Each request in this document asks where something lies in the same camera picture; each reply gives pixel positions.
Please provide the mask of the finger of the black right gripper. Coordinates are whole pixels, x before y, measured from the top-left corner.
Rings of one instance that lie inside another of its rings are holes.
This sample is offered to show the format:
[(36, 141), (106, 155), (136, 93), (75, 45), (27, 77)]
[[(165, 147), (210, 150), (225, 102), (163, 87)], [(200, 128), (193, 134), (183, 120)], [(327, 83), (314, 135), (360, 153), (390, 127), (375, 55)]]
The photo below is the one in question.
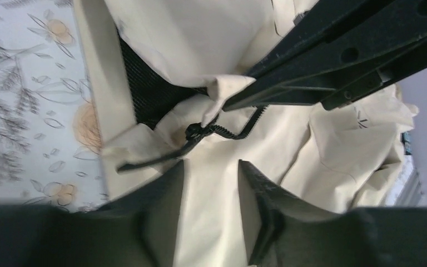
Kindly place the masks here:
[(313, 48), (328, 44), (383, 9), (383, 1), (318, 1), (262, 60), (246, 74), (262, 77)]
[(427, 1), (383, 1), (383, 9), (328, 44), (254, 78), (224, 111), (265, 105), (333, 110), (427, 68)]

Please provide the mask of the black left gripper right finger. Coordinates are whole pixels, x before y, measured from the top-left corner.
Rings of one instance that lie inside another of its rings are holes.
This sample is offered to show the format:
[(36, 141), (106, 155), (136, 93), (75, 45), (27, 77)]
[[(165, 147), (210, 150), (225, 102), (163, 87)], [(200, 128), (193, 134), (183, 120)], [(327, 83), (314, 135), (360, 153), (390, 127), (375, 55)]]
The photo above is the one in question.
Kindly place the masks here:
[(247, 262), (254, 266), (427, 266), (427, 207), (361, 207), (335, 214), (239, 161)]

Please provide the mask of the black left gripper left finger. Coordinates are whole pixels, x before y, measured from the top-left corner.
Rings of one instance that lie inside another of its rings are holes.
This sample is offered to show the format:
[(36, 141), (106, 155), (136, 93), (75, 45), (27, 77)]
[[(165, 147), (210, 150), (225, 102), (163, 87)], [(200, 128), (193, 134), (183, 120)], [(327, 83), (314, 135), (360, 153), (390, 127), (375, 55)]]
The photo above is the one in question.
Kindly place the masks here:
[(179, 161), (95, 211), (0, 205), (0, 266), (173, 266), (183, 184)]

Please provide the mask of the beige zip jacket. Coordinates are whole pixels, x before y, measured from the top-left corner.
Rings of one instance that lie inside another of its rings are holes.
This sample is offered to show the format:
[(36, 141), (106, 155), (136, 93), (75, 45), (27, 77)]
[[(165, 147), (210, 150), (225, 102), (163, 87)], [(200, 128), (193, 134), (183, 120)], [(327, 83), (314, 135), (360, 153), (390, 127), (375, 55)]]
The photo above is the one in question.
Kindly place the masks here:
[[(102, 136), (110, 200), (170, 163), (124, 174), (124, 161), (176, 151), (193, 123), (239, 134), (253, 107), (222, 112), (252, 82), (243, 71), (271, 51), (314, 1), (75, 1)], [(319, 208), (384, 203), (404, 167), (403, 132), (419, 110), (391, 85), (352, 105), (270, 106), (242, 140), (215, 133), (184, 157), (174, 266), (246, 266), (238, 161)]]

